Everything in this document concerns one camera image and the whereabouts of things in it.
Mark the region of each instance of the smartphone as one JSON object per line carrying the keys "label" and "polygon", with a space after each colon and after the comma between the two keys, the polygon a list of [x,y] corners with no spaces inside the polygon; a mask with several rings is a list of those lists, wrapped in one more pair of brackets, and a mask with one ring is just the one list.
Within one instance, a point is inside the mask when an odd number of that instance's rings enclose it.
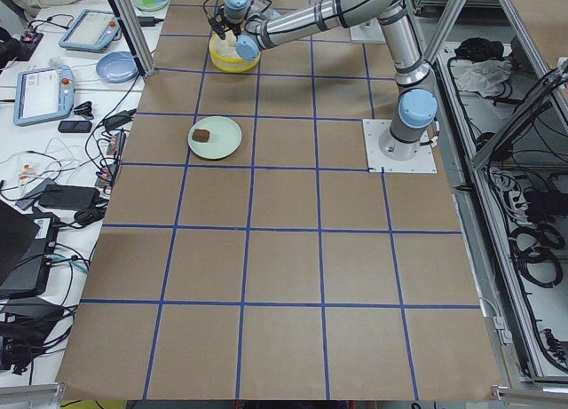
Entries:
{"label": "smartphone", "polygon": [[61,121],[59,123],[58,131],[68,133],[87,133],[91,132],[91,121]]}

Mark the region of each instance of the blue tape grid line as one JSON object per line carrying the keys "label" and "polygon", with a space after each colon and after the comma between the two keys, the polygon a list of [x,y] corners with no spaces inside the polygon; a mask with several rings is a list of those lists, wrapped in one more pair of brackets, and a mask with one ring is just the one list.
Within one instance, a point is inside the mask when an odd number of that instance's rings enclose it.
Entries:
{"label": "blue tape grid line", "polygon": [[394,241],[394,233],[392,232],[392,221],[391,221],[391,207],[389,205],[389,193],[387,190],[387,181],[385,178],[384,171],[381,173],[381,184],[383,185],[383,198],[384,207],[387,214],[387,224],[389,226],[389,238],[390,238],[390,249],[392,251],[392,263],[394,264],[394,272],[397,279],[397,290],[398,290],[398,300],[400,302],[400,314],[402,316],[402,327],[405,335],[406,353],[408,355],[408,366],[410,368],[410,377],[412,380],[412,388],[414,392],[414,400],[420,400],[420,395],[418,393],[418,384],[416,383],[416,373],[414,371],[414,361],[412,359],[412,349],[410,345],[410,336],[408,333],[408,324],[406,322],[406,312],[404,296],[402,294],[402,285],[400,283],[400,274],[398,271],[398,261],[397,261],[397,249]]}
{"label": "blue tape grid line", "polygon": [[[193,120],[195,121],[195,119],[197,119],[197,114],[199,112],[199,104],[201,102],[201,94],[203,91],[203,82],[204,82],[204,72],[205,72],[205,68],[207,67],[207,62],[209,59],[209,48],[206,50],[205,52],[205,60],[203,60],[203,74],[201,75],[201,81],[200,81],[200,86],[199,86],[199,92],[197,94],[197,101],[195,102],[195,113],[194,113],[194,117]],[[165,300],[166,297],[166,288],[168,286],[168,276],[170,274],[170,266],[171,266],[171,258],[173,256],[173,250],[174,250],[174,245],[176,242],[176,234],[177,234],[177,225],[179,222],[179,214],[181,212],[181,207],[182,207],[182,202],[184,199],[184,192],[185,192],[185,184],[186,184],[186,180],[187,180],[187,173],[189,170],[189,158],[190,158],[190,151],[189,149],[187,150],[187,155],[185,156],[185,163],[186,165],[184,166],[184,175],[182,177],[182,181],[181,181],[181,186],[179,189],[179,197],[177,199],[177,207],[176,207],[176,216],[174,219],[174,224],[173,224],[173,231],[171,234],[171,241],[170,241],[170,249],[168,251],[168,259],[166,262],[166,268],[164,271],[164,275],[163,275],[163,282],[162,282],[162,291],[160,293],[160,301],[159,301],[159,305],[158,305],[158,313],[156,315],[156,323],[154,326],[154,337],[152,340],[152,348],[150,349],[150,358],[148,359],[148,367],[146,370],[146,381],[144,384],[144,393],[142,394],[142,398],[144,400],[146,400],[148,398],[148,390],[150,387],[150,381],[152,379],[152,367],[154,365],[154,356],[155,356],[155,351],[156,351],[156,345],[158,342],[158,334],[160,333],[160,323],[162,320],[162,309],[163,309],[163,302]]]}
{"label": "blue tape grid line", "polygon": [[313,37],[310,36],[310,67],[312,69],[312,111],[313,111],[313,139],[315,145],[315,177],[316,177],[316,199],[318,210],[318,258],[319,258],[319,292],[321,297],[321,342],[323,350],[323,373],[324,387],[326,391],[326,400],[331,398],[331,389],[329,386],[329,363],[327,354],[327,321],[326,321],[326,282],[323,258],[323,234],[321,232],[321,188],[320,188],[320,145],[318,143],[318,108],[316,103],[316,66],[315,56],[313,52]]}
{"label": "blue tape grid line", "polygon": [[[195,75],[224,75],[225,72],[221,72],[218,70],[194,70],[194,69],[183,69],[180,67],[157,67],[156,70],[162,70],[164,72],[179,72],[181,74],[195,74]],[[241,72],[239,75],[242,76],[257,76],[258,74],[250,73],[250,72]],[[300,74],[269,74],[269,73],[261,73],[260,76],[268,76],[272,78],[318,78],[318,79],[335,79],[335,80],[349,80],[349,81],[392,81],[394,82],[394,78],[389,77],[373,77],[373,76],[341,76],[341,75],[300,75]]]}
{"label": "blue tape grid line", "polygon": [[[154,116],[195,116],[195,113],[189,112],[136,112],[136,114],[148,114]],[[208,113],[199,114],[198,117],[205,116],[227,116],[227,114],[220,113]],[[231,114],[232,118],[249,118],[253,119],[255,116],[252,114]],[[304,120],[312,121],[314,118],[312,116],[275,116],[269,114],[259,114],[256,116],[258,119],[289,119],[289,120]],[[334,117],[320,117],[315,118],[317,121],[340,121],[340,122],[361,122],[361,118],[334,118]]]}
{"label": "blue tape grid line", "polygon": [[258,125],[258,103],[260,99],[260,68],[259,63],[256,66],[256,95],[255,95],[255,117],[253,121],[252,130],[252,149],[250,155],[250,188],[248,189],[248,213],[247,213],[247,226],[245,229],[245,253],[244,262],[242,266],[242,286],[241,286],[241,312],[239,314],[239,341],[237,343],[237,373],[235,381],[235,391],[234,396],[236,399],[241,398],[241,372],[242,372],[242,341],[244,339],[244,320],[245,320],[245,300],[247,293],[247,275],[249,267],[249,250],[250,250],[250,231],[251,231],[251,221],[252,221],[252,207],[254,200],[254,189],[255,189],[255,159],[256,159],[256,127]]}
{"label": "blue tape grid line", "polygon": [[341,309],[405,309],[405,310],[481,310],[476,304],[373,304],[373,303],[277,303],[265,301],[187,301],[187,300],[144,300],[144,299],[103,299],[82,298],[88,304],[141,304],[141,305],[208,305],[228,307],[325,307]]}
{"label": "blue tape grid line", "polygon": [[[195,6],[190,4],[172,4],[171,6],[176,7],[184,7],[184,6]],[[209,38],[207,35],[174,35],[174,34],[166,34],[162,36],[188,36],[188,37],[202,37],[202,38]],[[310,50],[311,50],[311,66],[312,66],[312,75],[283,75],[283,74],[263,74],[261,73],[261,67],[257,68],[255,73],[248,73],[243,75],[254,75],[256,77],[256,100],[255,100],[255,114],[254,115],[233,115],[234,117],[247,117],[254,119],[253,125],[253,144],[252,144],[252,154],[251,154],[251,165],[250,166],[229,166],[229,165],[195,165],[191,163],[191,154],[188,151],[188,154],[185,159],[184,164],[158,164],[158,163],[143,163],[143,162],[125,162],[125,165],[131,166],[147,166],[147,167],[180,167],[184,168],[184,175],[182,179],[182,184],[180,188],[180,194],[178,199],[177,205],[177,212],[175,217],[175,222],[173,225],[163,225],[163,224],[104,224],[105,227],[137,227],[137,228],[167,228],[172,229],[172,237],[170,241],[170,250],[168,253],[167,264],[164,272],[164,278],[162,282],[162,291],[159,300],[121,300],[121,299],[89,299],[85,298],[82,299],[82,303],[99,303],[99,304],[107,304],[107,303],[116,303],[116,304],[149,304],[149,305],[157,305],[158,312],[156,316],[156,323],[154,328],[154,338],[152,343],[152,349],[150,352],[150,359],[148,362],[147,372],[146,372],[146,383],[144,388],[143,398],[147,399],[148,389],[150,385],[150,381],[152,378],[152,367],[154,362],[154,354],[155,349],[158,341],[159,329],[160,329],[160,322],[161,322],[161,315],[162,315],[162,308],[163,306],[168,305],[186,305],[186,306],[229,306],[229,307],[240,307],[240,320],[239,320],[239,342],[238,342],[238,356],[237,356],[237,376],[235,382],[235,398],[240,398],[241,393],[241,360],[242,360],[242,344],[243,344],[243,327],[244,327],[244,316],[246,313],[246,307],[312,307],[312,308],[321,308],[321,321],[322,321],[322,345],[323,345],[323,357],[324,357],[324,373],[325,373],[325,391],[326,391],[326,399],[331,398],[330,393],[330,384],[329,384],[329,367],[327,361],[327,326],[326,326],[326,308],[376,308],[376,309],[398,309],[401,311],[402,315],[402,323],[404,328],[404,335],[405,335],[405,342],[406,342],[406,352],[408,356],[408,364],[410,369],[410,374],[412,378],[413,384],[413,391],[414,391],[414,398],[419,398],[418,386],[416,383],[415,371],[414,371],[414,361],[412,357],[412,349],[411,343],[408,333],[408,327],[406,322],[406,310],[479,310],[479,305],[473,304],[404,304],[404,298],[402,295],[402,288],[400,283],[400,277],[398,273],[398,263],[397,263],[397,254],[396,254],[396,245],[394,236],[396,234],[461,234],[459,231],[394,231],[392,230],[392,223],[391,223],[391,213],[390,213],[390,206],[388,201],[388,193],[386,187],[386,180],[384,174],[381,174],[382,186],[383,186],[383,195],[384,195],[384,203],[385,209],[387,214],[388,220],[388,230],[340,230],[340,229],[324,229],[322,227],[321,222],[321,195],[320,195],[320,171],[322,170],[329,170],[329,171],[353,171],[353,172],[367,172],[366,169],[326,169],[321,168],[319,165],[319,145],[318,145],[318,121],[360,121],[360,118],[319,118],[317,116],[317,105],[316,105],[316,90],[315,90],[315,80],[316,78],[324,78],[324,79],[357,79],[357,80],[367,80],[367,87],[369,90],[369,103],[371,106],[372,116],[375,117],[375,109],[372,97],[372,81],[392,81],[392,78],[376,78],[370,76],[369,73],[369,64],[367,59],[367,50],[365,45],[363,45],[363,55],[365,61],[365,69],[366,69],[366,76],[364,77],[346,77],[346,76],[318,76],[315,75],[315,64],[314,64],[314,52],[313,52],[313,44],[314,42],[322,42],[322,43],[350,43],[349,41],[321,41],[316,40],[313,37],[310,37],[309,40],[306,39],[306,42],[310,43]],[[167,67],[159,67],[161,70],[164,71],[172,71],[172,72],[180,72],[180,73],[196,73],[201,75],[200,81],[200,88],[199,94],[197,98],[196,108],[194,113],[159,113],[159,112],[140,112],[138,114],[156,114],[156,115],[179,115],[179,116],[192,116],[194,120],[196,120],[199,115],[199,104],[201,101],[201,93],[204,85],[204,80],[207,74],[222,74],[221,72],[217,71],[207,71],[207,63],[208,63],[208,56],[209,50],[207,50],[206,58],[203,63],[203,69],[201,71],[196,70],[188,70],[188,69],[177,69],[177,68],[167,68]],[[259,92],[260,92],[260,78],[261,76],[272,76],[272,77],[298,77],[298,78],[311,78],[312,79],[312,103],[313,103],[313,117],[279,117],[279,116],[262,116],[258,115],[258,104],[259,104]],[[315,168],[294,168],[294,167],[270,167],[270,166],[257,166],[255,164],[255,149],[256,149],[256,129],[257,129],[257,122],[259,119],[263,118],[270,118],[270,119],[305,119],[305,120],[313,120],[313,127],[314,127],[314,139],[315,139]],[[249,188],[249,198],[248,198],[248,217],[247,217],[247,225],[244,227],[217,227],[217,226],[199,226],[199,225],[182,225],[178,223],[179,215],[182,207],[183,202],[183,195],[185,192],[185,186],[187,182],[187,176],[189,173],[190,168],[233,168],[233,169],[250,169],[250,188]],[[255,170],[256,169],[307,169],[307,170],[315,170],[315,177],[316,177],[316,192],[317,192],[317,209],[318,209],[318,228],[317,229],[279,229],[279,228],[255,228],[251,227],[251,217],[252,217],[252,209],[253,209],[253,198],[254,198],[254,177],[255,177]],[[177,229],[195,229],[195,230],[240,230],[246,233],[245,239],[245,256],[243,262],[243,276],[242,276],[242,283],[241,283],[241,300],[238,302],[222,302],[222,301],[173,301],[167,300],[166,296],[166,288],[168,283],[168,276],[170,271],[170,264],[171,259],[173,257],[173,248],[175,244],[175,238]],[[247,268],[248,268],[248,257],[249,257],[249,236],[252,231],[264,231],[264,232],[316,232],[319,238],[319,276],[320,276],[320,296],[321,301],[320,303],[273,303],[273,302],[246,302],[246,285],[247,285]],[[325,297],[325,268],[324,268],[324,258],[323,258],[323,233],[324,232],[345,232],[345,233],[384,233],[389,234],[390,236],[390,243],[391,243],[391,251],[393,256],[394,262],[394,269],[396,273],[397,279],[397,287],[398,287],[398,299],[399,304],[366,304],[366,303],[327,303]]]}
{"label": "blue tape grid line", "polygon": [[[130,229],[187,229],[187,230],[234,230],[246,231],[246,226],[231,225],[170,225],[170,224],[103,224],[108,228],[130,228]],[[368,229],[309,229],[309,228],[278,228],[278,227],[249,227],[252,232],[324,232],[324,233],[367,233],[367,234],[435,234],[435,235],[462,235],[462,232],[453,230],[368,230]]]}

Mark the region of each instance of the metal base plate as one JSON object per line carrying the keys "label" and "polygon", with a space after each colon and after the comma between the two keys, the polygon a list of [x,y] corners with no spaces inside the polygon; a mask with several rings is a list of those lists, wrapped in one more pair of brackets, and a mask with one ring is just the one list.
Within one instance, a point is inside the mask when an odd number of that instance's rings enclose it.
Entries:
{"label": "metal base plate", "polygon": [[354,43],[386,43],[377,18],[349,28],[349,33]]}
{"label": "metal base plate", "polygon": [[[395,161],[379,148],[379,137],[391,125],[390,120],[364,119],[365,148],[367,149],[367,165],[369,172],[399,172],[407,174],[436,174],[436,163],[430,146],[420,146],[414,158],[408,161]],[[424,132],[420,141],[428,141]]]}

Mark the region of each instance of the screen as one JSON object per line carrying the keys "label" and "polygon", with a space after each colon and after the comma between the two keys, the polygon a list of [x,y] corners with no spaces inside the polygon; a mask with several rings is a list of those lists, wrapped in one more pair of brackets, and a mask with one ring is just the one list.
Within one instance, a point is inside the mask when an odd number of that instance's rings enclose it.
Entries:
{"label": "screen", "polygon": [[0,284],[26,254],[39,231],[33,220],[0,201]]}
{"label": "screen", "polygon": [[59,111],[59,73],[45,70],[24,75],[20,118],[32,118]]}
{"label": "screen", "polygon": [[108,23],[114,19],[110,12],[88,12],[79,24],[73,27],[71,35],[66,39],[68,43],[81,45],[94,45],[108,28]]}

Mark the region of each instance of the gray floor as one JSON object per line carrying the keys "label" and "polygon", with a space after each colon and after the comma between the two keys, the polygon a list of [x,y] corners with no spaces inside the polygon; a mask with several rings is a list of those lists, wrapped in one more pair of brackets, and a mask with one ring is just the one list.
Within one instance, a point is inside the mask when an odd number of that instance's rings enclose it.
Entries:
{"label": "gray floor", "polygon": [[[129,402],[131,409],[134,402]],[[502,402],[358,402],[356,409],[501,409],[523,407],[525,409],[546,409],[542,406],[504,405]],[[136,409],[233,409],[232,401],[140,401]]]}

